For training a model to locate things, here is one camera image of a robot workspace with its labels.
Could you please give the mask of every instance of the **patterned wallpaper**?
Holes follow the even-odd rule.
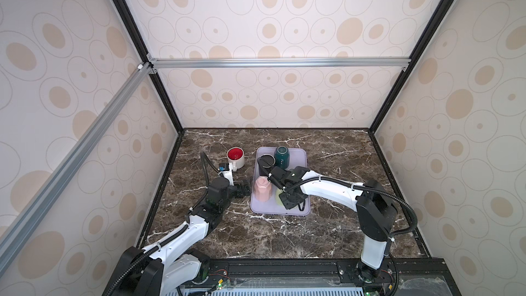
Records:
[[[524,295],[526,0],[459,0],[377,133],[464,296]]]
[[[183,127],[367,128],[401,68],[159,71]]]
[[[0,279],[1,296],[102,294],[175,143],[160,103],[146,77]]]
[[[440,0],[127,0],[153,57],[408,56]]]
[[[138,62],[109,0],[0,0],[0,237]]]

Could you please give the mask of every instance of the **marble tabletop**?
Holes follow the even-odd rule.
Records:
[[[217,166],[227,161],[229,148],[242,148],[245,166],[234,175],[241,180],[253,176],[259,147],[277,146],[304,149],[308,167],[319,173],[359,182],[375,179],[393,193],[365,130],[191,129],[183,136],[147,243],[179,226],[205,191],[201,151]],[[357,214],[330,200],[310,200],[310,214],[301,217],[255,214],[250,197],[233,199],[220,225],[194,247],[211,258],[359,258],[364,234]],[[395,229],[407,227],[398,209]],[[424,257],[409,234],[398,236],[391,252],[396,258]]]

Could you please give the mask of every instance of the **black cup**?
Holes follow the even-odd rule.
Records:
[[[260,156],[260,158],[265,159],[271,165],[269,166],[266,162],[261,162],[262,160],[258,160],[259,175],[268,176],[268,174],[263,170],[263,167],[265,167],[270,172],[272,168],[276,165],[276,160],[274,159],[273,155],[262,155]]]

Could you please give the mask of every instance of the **teal mug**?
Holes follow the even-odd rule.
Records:
[[[276,166],[287,169],[289,167],[290,153],[287,147],[278,147],[274,151],[274,159]]]

